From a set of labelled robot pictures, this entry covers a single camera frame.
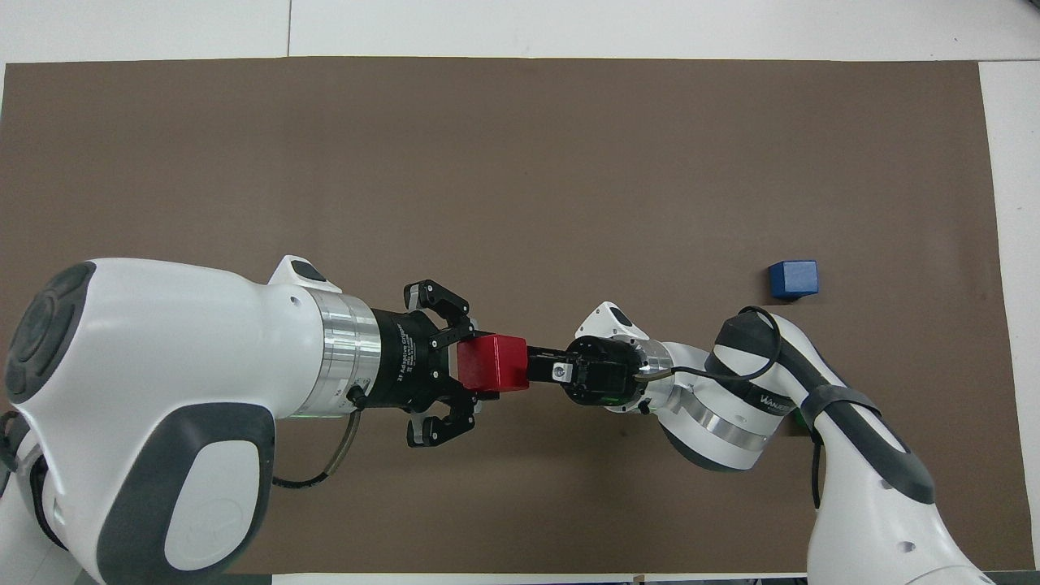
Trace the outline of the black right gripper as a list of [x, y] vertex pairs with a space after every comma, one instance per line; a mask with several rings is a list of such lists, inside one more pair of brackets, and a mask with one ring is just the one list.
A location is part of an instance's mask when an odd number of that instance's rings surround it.
[[[570, 357], [574, 373], [570, 381]], [[640, 393], [635, 375], [645, 359], [630, 340], [582, 336], [568, 348], [527, 347], [526, 378], [562, 383], [572, 402], [587, 406], [623, 406]]]

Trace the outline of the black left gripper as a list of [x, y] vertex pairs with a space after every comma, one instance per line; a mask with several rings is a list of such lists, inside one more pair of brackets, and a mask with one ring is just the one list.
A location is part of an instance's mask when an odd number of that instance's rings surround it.
[[[379, 330], [379, 368], [369, 390], [371, 408], [401, 408], [409, 412], [406, 444], [438, 447], [475, 428], [475, 415], [484, 402], [496, 401], [501, 392], [458, 389], [449, 375], [446, 349], [458, 341], [490, 336], [469, 315], [464, 297], [434, 280], [409, 283], [402, 289], [408, 314], [374, 310]], [[439, 330], [426, 312], [432, 310], [447, 323]], [[435, 402], [449, 407], [446, 416], [427, 414]]]

